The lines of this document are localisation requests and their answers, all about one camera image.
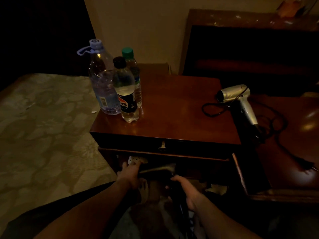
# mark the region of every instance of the silver hair dryer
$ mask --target silver hair dryer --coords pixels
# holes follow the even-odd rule
[[[227,103],[238,100],[241,106],[241,112],[247,117],[251,125],[258,125],[256,116],[251,108],[247,98],[250,90],[246,85],[235,85],[222,90],[216,94],[216,98],[220,103]]]

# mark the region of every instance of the bottle cap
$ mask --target bottle cap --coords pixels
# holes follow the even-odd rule
[[[126,67],[125,58],[122,56],[115,57],[113,59],[114,67],[117,69],[123,69]]]
[[[98,39],[92,39],[90,40],[90,47],[93,49],[101,50],[103,49],[102,41]]]
[[[130,47],[123,48],[122,56],[126,59],[133,59],[134,58],[133,49]]]

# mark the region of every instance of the large water bottle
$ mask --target large water bottle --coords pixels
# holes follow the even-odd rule
[[[125,58],[119,56],[113,59],[113,84],[121,105],[122,117],[128,123],[137,121],[139,112],[135,99],[135,80],[132,72],[126,67]]]
[[[139,76],[138,63],[134,59],[133,49],[126,47],[122,49],[122,56],[126,60],[126,66],[131,70],[135,79],[135,97],[138,104],[138,108],[142,106],[142,90],[141,90],[141,80]]]
[[[105,114],[117,115],[121,112],[116,91],[113,87],[113,57],[107,52],[101,40],[90,40],[90,46],[78,51],[78,55],[84,53],[91,55],[89,77],[92,83],[96,99]]]

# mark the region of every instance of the metal drawer pull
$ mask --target metal drawer pull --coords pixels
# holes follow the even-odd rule
[[[165,148],[165,141],[162,141],[162,146],[161,146],[161,147],[159,147],[159,150],[160,150],[161,152],[165,152],[165,151],[166,151],[166,148]]]

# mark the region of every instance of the green bottle cap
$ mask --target green bottle cap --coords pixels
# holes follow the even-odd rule
[[[133,59],[134,58],[133,49],[130,47],[123,48],[122,56],[126,59]]]

